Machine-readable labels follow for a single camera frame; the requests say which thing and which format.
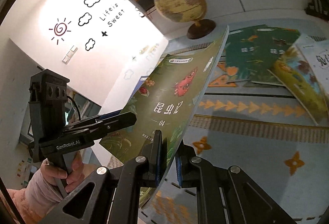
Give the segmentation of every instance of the globe base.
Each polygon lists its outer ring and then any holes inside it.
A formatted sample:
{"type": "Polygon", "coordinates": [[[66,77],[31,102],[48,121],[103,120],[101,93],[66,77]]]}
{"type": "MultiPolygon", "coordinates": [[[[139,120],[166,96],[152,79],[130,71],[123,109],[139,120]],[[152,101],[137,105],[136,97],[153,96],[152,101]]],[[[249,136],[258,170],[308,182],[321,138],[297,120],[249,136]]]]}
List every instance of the globe base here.
{"type": "Polygon", "coordinates": [[[210,34],[216,27],[216,23],[209,19],[203,19],[190,26],[186,36],[188,39],[198,39],[210,34]]]}

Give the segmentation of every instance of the globe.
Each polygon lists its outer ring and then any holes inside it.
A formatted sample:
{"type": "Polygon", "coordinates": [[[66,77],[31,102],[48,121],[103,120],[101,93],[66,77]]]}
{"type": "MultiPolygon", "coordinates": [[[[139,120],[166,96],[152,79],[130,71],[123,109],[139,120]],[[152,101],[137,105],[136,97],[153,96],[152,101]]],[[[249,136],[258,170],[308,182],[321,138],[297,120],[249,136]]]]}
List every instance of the globe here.
{"type": "Polygon", "coordinates": [[[197,39],[209,34],[216,24],[211,20],[203,20],[207,12],[205,0],[154,0],[158,12],[173,22],[195,21],[188,33],[190,39],[197,39]]]}

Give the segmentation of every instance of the silver screw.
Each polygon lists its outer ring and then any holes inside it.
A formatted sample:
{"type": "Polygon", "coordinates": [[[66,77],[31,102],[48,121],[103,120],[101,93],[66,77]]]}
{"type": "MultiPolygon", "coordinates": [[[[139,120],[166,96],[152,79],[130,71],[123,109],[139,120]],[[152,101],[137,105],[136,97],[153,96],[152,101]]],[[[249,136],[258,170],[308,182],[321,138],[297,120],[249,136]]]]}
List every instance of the silver screw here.
{"type": "Polygon", "coordinates": [[[231,167],[231,172],[232,173],[238,174],[238,173],[240,173],[240,171],[241,171],[241,169],[236,165],[231,167]]]}
{"type": "Polygon", "coordinates": [[[144,163],[146,161],[146,158],[145,156],[137,156],[135,160],[137,163],[144,163]]]}
{"type": "Polygon", "coordinates": [[[201,158],[198,157],[198,156],[194,156],[194,157],[191,158],[191,161],[192,161],[192,163],[198,164],[198,163],[201,162],[201,158]]]}
{"type": "Polygon", "coordinates": [[[104,166],[101,166],[101,167],[97,168],[97,170],[96,170],[98,175],[103,175],[106,173],[106,171],[107,171],[107,169],[104,166]]]}

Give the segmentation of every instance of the yellow triangle pattern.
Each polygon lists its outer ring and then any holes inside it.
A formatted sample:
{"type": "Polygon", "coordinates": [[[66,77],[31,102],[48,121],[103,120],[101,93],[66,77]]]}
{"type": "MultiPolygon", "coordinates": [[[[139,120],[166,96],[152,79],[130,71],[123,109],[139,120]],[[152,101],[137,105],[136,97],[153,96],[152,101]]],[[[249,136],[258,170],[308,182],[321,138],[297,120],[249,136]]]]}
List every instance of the yellow triangle pattern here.
{"type": "Polygon", "coordinates": [[[219,100],[217,100],[216,103],[207,100],[206,102],[201,101],[199,107],[204,107],[205,109],[209,109],[213,107],[214,111],[220,110],[222,108],[223,109],[225,108],[225,111],[236,109],[237,112],[242,112],[247,109],[249,114],[254,112],[259,112],[260,114],[267,114],[271,112],[272,115],[284,113],[284,116],[290,116],[293,114],[296,118],[306,113],[305,109],[301,106],[295,106],[295,108],[292,108],[289,105],[285,105],[284,107],[280,107],[275,103],[272,106],[269,106],[265,103],[262,103],[261,105],[257,105],[252,101],[249,103],[249,105],[246,105],[242,101],[239,101],[238,104],[236,105],[231,101],[227,101],[227,103],[225,104],[219,100]]]}

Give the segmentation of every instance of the hand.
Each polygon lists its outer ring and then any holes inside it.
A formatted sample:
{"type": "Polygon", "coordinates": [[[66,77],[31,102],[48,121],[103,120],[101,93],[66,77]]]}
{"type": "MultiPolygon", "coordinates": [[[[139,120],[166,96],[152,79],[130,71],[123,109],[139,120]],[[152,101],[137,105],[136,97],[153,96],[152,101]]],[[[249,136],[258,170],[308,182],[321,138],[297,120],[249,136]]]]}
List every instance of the hand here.
{"type": "Polygon", "coordinates": [[[69,176],[67,176],[65,170],[50,165],[47,159],[42,162],[40,170],[44,179],[51,185],[57,185],[55,178],[66,179],[67,186],[65,187],[65,190],[71,192],[85,179],[83,167],[84,164],[82,162],[81,154],[80,151],[78,151],[72,162],[73,172],[69,174],[69,176]]]}

